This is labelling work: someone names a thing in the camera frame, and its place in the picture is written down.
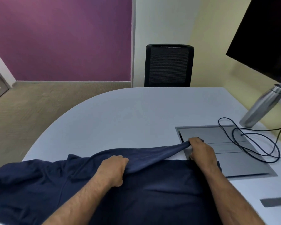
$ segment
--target hand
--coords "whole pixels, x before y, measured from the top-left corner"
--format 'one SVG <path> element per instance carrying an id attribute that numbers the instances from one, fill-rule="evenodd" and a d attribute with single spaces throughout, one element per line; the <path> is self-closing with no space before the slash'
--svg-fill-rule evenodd
<path id="1" fill-rule="evenodd" d="M 193 149 L 190 157 L 201 171 L 207 175 L 210 172 L 217 171 L 217 159 L 212 147 L 205 144 L 200 138 L 192 137 L 188 139 Z"/>
<path id="2" fill-rule="evenodd" d="M 122 155 L 115 156 L 103 160 L 98 167 L 95 178 L 107 181 L 109 187 L 119 187 L 123 184 L 123 174 L 129 159 Z"/>

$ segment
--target chair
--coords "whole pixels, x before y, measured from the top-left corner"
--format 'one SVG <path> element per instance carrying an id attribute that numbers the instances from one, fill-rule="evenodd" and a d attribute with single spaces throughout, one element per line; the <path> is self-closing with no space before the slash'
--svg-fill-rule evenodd
<path id="1" fill-rule="evenodd" d="M 189 87 L 193 59 L 189 45 L 147 45 L 145 87 Z"/>

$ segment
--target water bottle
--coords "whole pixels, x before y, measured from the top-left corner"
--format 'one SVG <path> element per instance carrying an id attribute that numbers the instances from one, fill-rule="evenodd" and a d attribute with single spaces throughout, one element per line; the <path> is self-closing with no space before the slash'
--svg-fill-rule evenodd
<path id="1" fill-rule="evenodd" d="M 255 102 L 251 109 L 240 120 L 240 125 L 244 128 L 252 128 L 260 119 L 262 119 L 281 99 L 281 84 L 275 84 L 274 87 L 264 93 Z"/>

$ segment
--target black monitor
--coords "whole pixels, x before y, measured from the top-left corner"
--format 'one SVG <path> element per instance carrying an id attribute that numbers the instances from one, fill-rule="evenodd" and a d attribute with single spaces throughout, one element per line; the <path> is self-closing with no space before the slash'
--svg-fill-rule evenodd
<path id="1" fill-rule="evenodd" d="M 226 55 L 281 83 L 281 0 L 252 0 Z"/>

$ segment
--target black cable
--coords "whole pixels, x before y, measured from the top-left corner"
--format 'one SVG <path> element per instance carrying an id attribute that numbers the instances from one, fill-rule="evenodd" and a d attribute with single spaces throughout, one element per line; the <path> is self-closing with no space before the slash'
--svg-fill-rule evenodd
<path id="1" fill-rule="evenodd" d="M 224 127 L 220 124 L 220 120 L 221 120 L 221 119 L 228 119 L 228 120 L 230 120 L 231 122 L 233 122 L 233 124 L 236 126 L 236 128 L 234 128 L 234 129 L 232 130 L 232 139 L 230 138 L 230 136 L 228 135 L 228 133 L 226 132 L 226 130 L 224 129 Z M 281 159 L 280 149 L 279 149 L 279 147 L 278 147 L 278 145 L 277 145 L 278 140 L 279 140 L 279 137 L 280 137 L 280 135 L 281 135 L 281 128 L 278 128 L 278 129 L 271 129 L 271 130 L 253 130 L 253 129 L 248 129 L 248 128 L 242 128 L 242 127 L 238 127 L 237 124 L 236 124 L 232 119 L 230 119 L 230 118 L 228 118 L 228 117 L 221 117 L 221 118 L 217 121 L 217 123 L 218 123 L 218 125 L 220 126 L 220 128 L 224 131 L 225 135 L 229 138 L 229 140 L 230 140 L 233 144 L 237 145 L 242 151 L 244 151 L 246 154 L 248 154 L 248 155 L 251 156 L 252 158 L 254 158 L 254 159 L 258 160 L 258 161 L 264 162 L 264 163 L 275 163 L 275 162 L 279 161 L 279 159 Z M 258 152 L 256 152 L 256 151 L 252 150 L 252 149 L 249 149 L 249 148 L 247 148 L 247 147 L 244 147 L 244 146 L 240 145 L 240 144 L 237 142 L 237 140 L 235 139 L 235 137 L 234 137 L 234 131 L 235 131 L 235 130 L 239 130 L 239 131 L 242 133 L 241 136 L 246 136 L 248 139 L 250 139 L 261 151 L 263 151 L 263 152 L 265 153 L 265 155 L 260 154 L 260 153 L 258 153 Z M 261 134 L 261 133 L 257 133 L 257 132 L 244 133 L 242 130 L 260 131 L 260 132 L 262 132 L 262 131 L 275 131 L 275 130 L 279 130 L 279 132 L 278 132 L 278 135 L 277 135 L 277 139 L 276 139 L 276 141 L 274 142 L 274 141 L 271 140 L 269 137 L 267 137 L 267 136 L 265 136 L 265 135 L 263 135 L 263 134 Z M 273 150 L 272 150 L 270 153 L 267 153 L 267 152 L 266 152 L 265 150 L 263 150 L 253 139 L 251 139 L 251 138 L 248 136 L 249 134 L 260 135 L 260 136 L 265 137 L 265 138 L 268 139 L 271 143 L 273 143 L 273 145 L 274 145 Z M 272 155 L 273 152 L 275 151 L 275 149 L 276 149 L 277 152 L 278 152 L 278 156 Z M 274 160 L 274 161 L 270 161 L 270 162 L 269 162 L 269 161 L 264 161 L 264 160 L 261 160 L 261 159 L 255 157 L 255 156 L 252 155 L 251 153 L 255 153 L 255 154 L 260 155 L 260 156 L 270 156 L 270 157 L 272 157 L 272 158 L 275 158 L 275 160 Z"/>

